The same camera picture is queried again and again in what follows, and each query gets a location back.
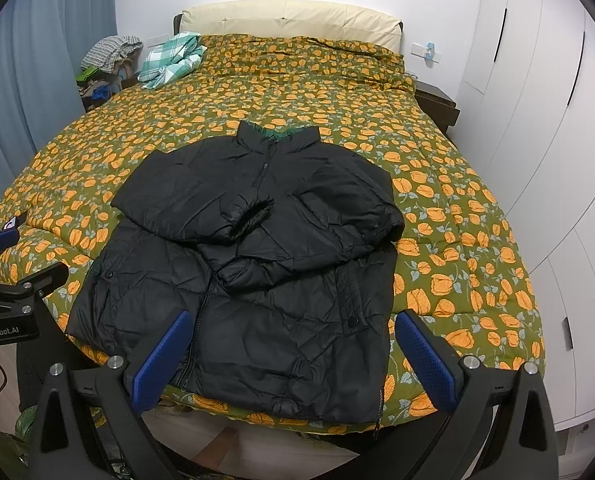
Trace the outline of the black puffer jacket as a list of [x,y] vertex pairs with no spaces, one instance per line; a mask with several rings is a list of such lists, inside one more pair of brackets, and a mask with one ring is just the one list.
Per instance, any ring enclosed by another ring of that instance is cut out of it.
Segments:
[[149,154],[112,204],[71,336],[125,354],[184,309],[178,388],[278,418],[378,420],[404,231],[390,174],[315,127],[241,122]]

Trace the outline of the green orange floral duvet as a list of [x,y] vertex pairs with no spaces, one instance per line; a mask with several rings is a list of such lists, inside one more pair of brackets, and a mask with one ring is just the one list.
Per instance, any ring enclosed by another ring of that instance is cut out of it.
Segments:
[[95,362],[176,308],[165,396],[254,425],[345,434],[434,406],[395,338],[418,314],[486,366],[543,366],[543,324],[496,198],[418,106],[400,56],[360,41],[203,39],[200,66],[71,122],[0,200],[24,214],[7,284],[47,298]]

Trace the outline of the blue grey curtain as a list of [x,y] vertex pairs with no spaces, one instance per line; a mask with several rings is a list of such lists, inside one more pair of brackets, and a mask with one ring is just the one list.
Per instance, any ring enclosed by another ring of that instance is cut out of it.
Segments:
[[0,10],[0,198],[83,115],[81,60],[115,32],[114,0],[8,0]]

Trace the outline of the cluttered side chair items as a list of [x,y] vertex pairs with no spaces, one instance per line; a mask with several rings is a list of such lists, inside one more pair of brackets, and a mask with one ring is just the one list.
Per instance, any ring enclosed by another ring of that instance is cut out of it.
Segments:
[[86,68],[76,76],[78,93],[86,112],[104,105],[112,96],[134,86],[137,76],[133,70],[133,61],[128,58],[119,62],[108,74],[98,67]]

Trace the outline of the grey striped garment pile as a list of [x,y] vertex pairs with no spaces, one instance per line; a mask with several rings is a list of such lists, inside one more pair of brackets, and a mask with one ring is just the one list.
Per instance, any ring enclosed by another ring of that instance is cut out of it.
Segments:
[[142,49],[137,36],[107,36],[96,42],[81,60],[81,70],[98,68],[106,74],[113,74],[115,67],[131,58]]

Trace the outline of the green white checked cloth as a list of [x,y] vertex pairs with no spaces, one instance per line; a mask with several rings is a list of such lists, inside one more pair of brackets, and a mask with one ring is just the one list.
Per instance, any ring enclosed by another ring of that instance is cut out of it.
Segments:
[[147,55],[137,79],[144,89],[160,89],[194,72],[206,50],[198,32],[179,32]]

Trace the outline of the dark wooden nightstand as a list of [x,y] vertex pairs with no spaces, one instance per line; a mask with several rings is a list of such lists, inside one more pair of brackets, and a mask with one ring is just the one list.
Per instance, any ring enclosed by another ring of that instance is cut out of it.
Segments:
[[415,84],[416,101],[427,116],[432,119],[439,131],[446,134],[456,126],[460,110],[456,102],[440,88],[418,80]]

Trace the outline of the white wardrobe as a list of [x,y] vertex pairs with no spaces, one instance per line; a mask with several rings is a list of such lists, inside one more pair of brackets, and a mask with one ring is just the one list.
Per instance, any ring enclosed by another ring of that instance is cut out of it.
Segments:
[[595,418],[595,21],[579,0],[481,0],[459,150],[505,211],[537,295],[564,429]]

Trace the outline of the cream padded headboard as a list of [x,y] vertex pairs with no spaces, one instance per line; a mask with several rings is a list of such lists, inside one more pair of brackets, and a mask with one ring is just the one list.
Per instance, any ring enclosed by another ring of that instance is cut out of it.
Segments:
[[404,25],[379,11],[307,0],[237,0],[191,6],[174,16],[173,30],[200,35],[306,36],[357,40],[401,51]]

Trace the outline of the white wall socket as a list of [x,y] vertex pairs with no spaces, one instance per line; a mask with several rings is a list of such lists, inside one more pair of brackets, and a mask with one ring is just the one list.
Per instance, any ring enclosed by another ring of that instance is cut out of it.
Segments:
[[416,44],[416,42],[414,42],[411,45],[411,54],[413,56],[418,56],[418,58],[422,58],[424,64],[427,66],[439,64],[439,61],[441,61],[442,58],[442,54],[436,50],[435,44],[431,41],[426,44]]

